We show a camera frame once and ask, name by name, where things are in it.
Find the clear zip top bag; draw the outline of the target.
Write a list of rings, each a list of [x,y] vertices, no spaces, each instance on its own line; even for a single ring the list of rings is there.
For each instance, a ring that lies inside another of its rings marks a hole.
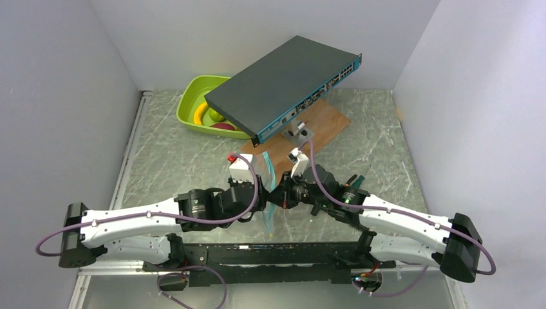
[[[267,192],[270,192],[276,188],[276,174],[274,170],[274,165],[271,161],[270,155],[267,151],[264,151],[255,156],[255,171],[257,175],[261,177],[262,184]],[[273,237],[273,227],[274,227],[274,211],[275,205],[266,201],[265,208],[262,212],[263,224],[267,230],[269,238]]]

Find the green toy pear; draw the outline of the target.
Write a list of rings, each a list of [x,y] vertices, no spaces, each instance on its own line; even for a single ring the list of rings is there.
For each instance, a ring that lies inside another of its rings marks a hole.
[[[209,118],[214,122],[223,122],[225,117],[215,111],[213,108],[208,108],[207,110]]]

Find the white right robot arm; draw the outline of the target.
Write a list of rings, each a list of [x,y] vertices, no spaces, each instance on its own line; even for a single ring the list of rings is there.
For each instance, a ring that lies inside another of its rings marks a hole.
[[[300,176],[285,172],[268,199],[284,209],[312,205],[312,215],[324,211],[361,230],[355,260],[362,267],[387,261],[421,264],[465,283],[475,282],[479,273],[483,241],[465,214],[434,216],[392,204],[340,184],[320,165]]]

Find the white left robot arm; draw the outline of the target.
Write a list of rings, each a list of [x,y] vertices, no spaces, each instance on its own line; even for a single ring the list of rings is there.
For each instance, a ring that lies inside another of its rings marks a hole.
[[[139,259],[177,270],[187,260],[181,232],[226,229],[247,222],[266,207],[263,182],[229,180],[229,188],[193,189],[149,205],[94,211],[78,202],[68,206],[59,266],[80,268],[98,259]]]

